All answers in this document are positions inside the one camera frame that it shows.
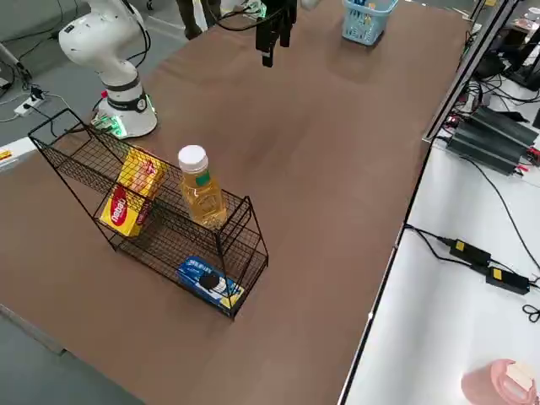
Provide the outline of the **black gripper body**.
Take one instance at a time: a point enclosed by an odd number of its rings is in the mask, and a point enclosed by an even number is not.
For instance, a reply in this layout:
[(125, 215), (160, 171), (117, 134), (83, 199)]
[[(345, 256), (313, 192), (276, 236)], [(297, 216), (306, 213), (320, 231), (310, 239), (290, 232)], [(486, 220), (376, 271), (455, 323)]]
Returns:
[(261, 0), (261, 13), (257, 21), (270, 22), (273, 19), (284, 19), (289, 24), (295, 24), (297, 3), (297, 0)]

